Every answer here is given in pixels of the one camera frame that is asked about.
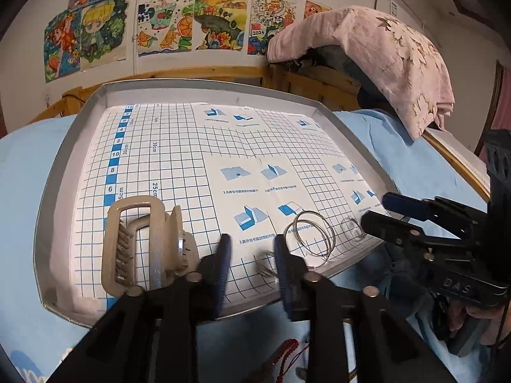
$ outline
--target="metal ring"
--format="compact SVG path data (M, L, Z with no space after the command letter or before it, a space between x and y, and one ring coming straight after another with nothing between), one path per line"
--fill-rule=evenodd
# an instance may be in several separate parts
M308 219L300 219L300 216L302 216L304 214L313 214L313 215L316 215L317 217L321 218L324 221L325 225L327 226L327 230L330 229L330 232L332 233L332 238L329 237L329 235L327 234L325 229L323 229L318 223L316 223L314 221L311 221L311 220L308 220ZM323 240L324 240L325 245L326 245L326 250L323 251L323 252L320 252L320 253L316 253L316 252L312 251L310 249L310 245L304 243L303 240L301 239L300 234L298 232L298 223L308 223L309 225L315 227L320 232L321 236L323 237ZM296 240L298 241L298 245L303 247L303 248L305 248L305 250L307 252L309 252L311 255L323 258L323 263L321 263L320 265L318 265L316 267L309 267L309 266L307 266L307 268L309 268L309 269L317 269L317 268L323 266L326 262L328 262L332 252L335 249L336 235L335 235L334 228L328 222L328 220L326 220L325 217L323 217L321 214L319 214L318 212L313 211L313 210L303 210L302 212L300 212L300 213L298 213L296 215L296 217L294 218L293 222L291 222L289 225L286 226L286 228L284 229L284 237L287 236L287 233L288 233L289 228L291 226L293 226L294 235L295 235Z

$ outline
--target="blue ruler scale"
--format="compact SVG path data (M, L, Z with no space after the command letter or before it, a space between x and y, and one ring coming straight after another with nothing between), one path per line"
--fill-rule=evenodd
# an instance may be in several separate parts
M108 207L111 206L116 201L116 184L117 184L117 175L118 175L118 166L119 161L121 159L121 153L123 150L124 144L124 136L126 134L126 128L128 126L129 120L131 118L131 113L133 112L133 105L128 105L126 109L124 109L124 113L122 114L121 121L117 126L116 137L113 140L113 145L111 149L111 156L108 160L108 170L106 173L105 180L105 194L103 195L103 206ZM106 225L106 217L103 219L103 228ZM117 298L113 298L111 296L107 296L106 298L106 309L109 309L115 302Z

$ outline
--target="wooden bed frame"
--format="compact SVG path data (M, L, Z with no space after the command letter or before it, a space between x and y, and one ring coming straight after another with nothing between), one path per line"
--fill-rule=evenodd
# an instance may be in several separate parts
M276 65L271 65L270 67L193 67L141 73L112 81L155 78L211 79L245 83L320 101L332 111L355 111L359 109L357 93L360 85L340 72L323 67L307 68L300 74L285 71ZM102 84L88 88L78 86L63 93L59 101L46 108L29 123L57 116L77 114L87 99ZM451 164L486 202L489 201L490 192L486 190L462 162L427 132L423 134L423 138Z

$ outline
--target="light blue bedsheet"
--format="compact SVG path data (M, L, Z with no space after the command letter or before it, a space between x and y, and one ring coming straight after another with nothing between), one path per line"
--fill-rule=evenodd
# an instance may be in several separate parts
M375 155L403 194L416 198L441 195L485 209L474 190L426 141L413 145L400 123L375 111L338 116ZM25 377L48 377L67 348L86 329L46 311L39 301L32 267L32 246L39 202L53 159L73 117L37 122L0 140L0 344ZM428 234L438 234L425 226ZM352 289L373 284L388 257L377 251L335 277ZM421 312L427 324L427 311ZM413 326L420 332L417 323ZM291 323L280 303L257 312L224 319L198 329L201 383L241 381L288 338L303 340L308 323ZM435 340L429 335L430 343ZM431 343L458 381L475 382L480 366L475 351L469 358L449 356ZM293 370L286 381L298 381Z

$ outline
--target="person's hand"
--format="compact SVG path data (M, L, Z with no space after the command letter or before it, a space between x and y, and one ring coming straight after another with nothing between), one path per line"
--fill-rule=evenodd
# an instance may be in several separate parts
M480 343L485 346L491 346L497 339L499 332L500 321L504 313L504 307L494 309L480 309L472 306L466 306L461 301L452 301L449 305L447 316L449 318L449 329L451 331L459 330L465 321L467 315L480 318L491 319L491 322L483 333ZM507 318L500 335L500 340L503 340L511 332L511 307L507 310Z

